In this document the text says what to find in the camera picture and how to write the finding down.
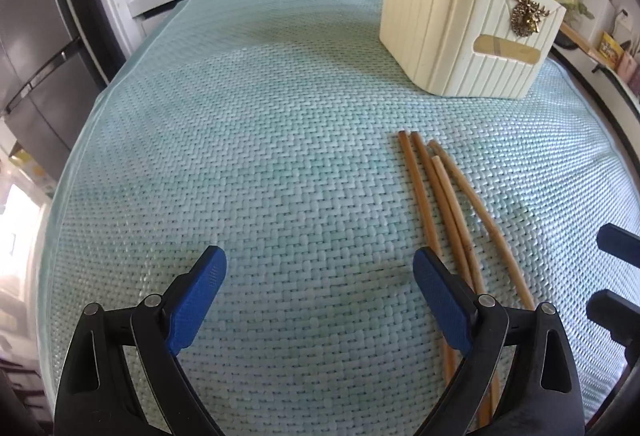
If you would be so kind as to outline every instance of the wooden chopstick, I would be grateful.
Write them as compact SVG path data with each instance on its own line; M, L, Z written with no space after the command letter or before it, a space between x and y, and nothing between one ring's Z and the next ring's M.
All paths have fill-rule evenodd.
M411 133L411 139L414 141L414 145L418 150L418 156L420 162L424 167L424 171L427 173L429 179L429 185L433 190L433 194L436 198L436 203L440 209L440 215L442 216L442 222L444 223L445 230L447 231L447 237L451 244L451 250L453 252L453 259L456 263L456 270L462 279L468 284L469 288L473 288L471 281L471 274L469 273L469 266L466 264L465 251L462 249L462 243L460 241L460 235L458 233L458 227L456 220L453 217L451 208L449 207L449 201L445 196L444 190L440 183L440 178L436 174L436 169L433 166L433 160L427 152L427 148L422 141L420 133L414 131Z
M447 174L439 156L434 156L432 160L433 166L436 169L436 174L440 179L442 189L444 190L447 201L449 202L449 207L451 207L451 212L456 220L462 249L465 252L466 263L469 266L469 273L471 274L473 289L478 295L486 293L484 280L482 279L482 273L480 272L480 263L476 258L476 251L474 250L474 243L471 239L469 229L466 226L465 215L462 213L462 208L460 207L456 193L453 190L451 181L449 180L449 175Z
M458 226L460 241L462 242L462 248L465 252L466 262L468 263L468 270L473 281L472 288L478 295L486 293L486 286L484 284L484 279L482 278L480 264L478 263L478 259L476 258L471 234L469 233L469 229L466 226L465 217L462 213L462 208L460 207L460 203L458 201L456 193L453 190L453 186L451 185L451 181L449 180L449 175L447 174L447 171L444 168L442 160L439 156L434 156L432 160L434 169L436 170L436 174L440 179L440 184L442 185L445 196L447 197L447 201L449 202L449 207L451 208L453 217L456 220L456 225ZM492 376L489 391L482 399L480 407L478 408L478 424L480 427L484 427L491 423L495 408L498 405L499 398L500 376L498 375L498 371L496 370L494 372L494 376Z
M524 276L522 275L522 270L520 269L518 263L513 257L513 254L511 253L511 249L507 244L507 241L504 239L502 232L498 228L498 225L495 224L494 219L491 217L489 212L486 210L486 207L482 203L482 200L480 199L478 194L476 194L476 191L471 186L471 184L466 180L465 175L462 174L462 171L458 168L458 166L450 158L450 156L446 153L446 151L444 151L444 149L440 146L440 144L435 140L431 140L428 143L428 145L434 150L434 152L437 153L439 158L442 159L442 163L446 165L447 169L449 169L449 172L451 173L451 175L453 176L453 179L458 184L458 187L460 188L460 190L463 191L463 193L465 193L465 196L471 202L473 208L476 210L476 213L478 214L482 223L484 224L484 228L486 228L487 232L489 233L489 237L491 237L491 240L495 243L495 246L498 249L498 253L504 260L505 264L507 265L509 276L511 277L511 280L514 283L516 290L518 292L518 295L520 297L520 300L524 304L525 308L529 310L535 310L536 303L533 299L533 295L529 291L529 287L527 286L527 283L524 280Z
M411 149L411 143L409 142L409 135L406 131L398 132L398 138L400 139L400 145L404 152L404 161L409 169L409 176L411 182L414 184L415 196L418 200L418 212L420 213L420 220L422 222L422 230L424 237L427 239L427 244L438 256L442 255L442 248L440 246L440 240L438 239L438 233L436 232L436 225L433 223L433 215L431 213L431 205L427 198L427 191L424 189L422 183L422 177L418 170L418 162L415 159L414 151Z
M411 177L414 185L415 195L418 201L418 212L420 213L420 222L422 223L422 230L424 236L427 239L427 244L436 253L436 255L442 258L442 247L440 246L440 239L436 231L436 225L433 222L433 214L431 213L431 206L427 198L427 192L424 189L424 183L422 183L422 177L418 170L418 162L415 159L414 151L411 148L409 136L406 131L402 130L398 132L398 138L400 139L400 145L404 152L404 161L409 169L409 176ZM446 341L443 344L444 351L444 379L445 383L449 384L453 375L456 372L456 353L455 350L450 347Z

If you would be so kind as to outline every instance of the cream storage box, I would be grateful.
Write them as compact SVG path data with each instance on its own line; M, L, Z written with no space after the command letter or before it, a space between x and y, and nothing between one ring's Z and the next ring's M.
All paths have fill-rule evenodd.
M429 93L523 98L563 17L554 0L383 0L380 40Z

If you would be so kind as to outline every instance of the yellow package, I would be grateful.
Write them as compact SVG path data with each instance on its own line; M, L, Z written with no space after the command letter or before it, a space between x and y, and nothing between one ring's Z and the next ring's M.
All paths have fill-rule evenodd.
M602 33L602 40L600 41L598 51L602 53L602 56L607 61L607 65L612 70L616 69L622 55L625 54L625 51L620 47L620 44L618 44L607 32Z

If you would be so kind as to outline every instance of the light blue woven tablecloth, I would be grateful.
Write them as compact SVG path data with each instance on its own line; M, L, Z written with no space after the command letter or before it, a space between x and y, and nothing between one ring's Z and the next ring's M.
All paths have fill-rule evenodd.
M522 101L417 89L378 41L381 2L189 0L129 60L52 206L39 296L49 394L85 304L133 306L218 244L226 281L179 358L227 435L412 434L443 383L411 272L425 241L406 128L455 157L535 298L558 306L593 412L623 356L585 303L601 288L640 300L638 272L595 243L607 222L640 230L620 154L552 61ZM462 203L488 290L517 304ZM160 423L133 356L131 372Z

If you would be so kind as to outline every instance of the metal screw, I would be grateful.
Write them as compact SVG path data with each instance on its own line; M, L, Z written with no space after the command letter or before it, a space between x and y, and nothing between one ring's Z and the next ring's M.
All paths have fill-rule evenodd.
M91 302L87 304L82 311L85 315L95 315L96 313L98 313L98 308L99 306L97 302Z
M153 295L147 295L145 298L145 306L148 306L149 308L155 308L160 304L161 301L162 296L158 295L157 293Z
M495 299L487 294L478 297L478 302L485 308L493 308L495 306Z
M551 304L551 302L543 302L540 305L540 309L546 313L547 315L555 315L556 314L556 307Z

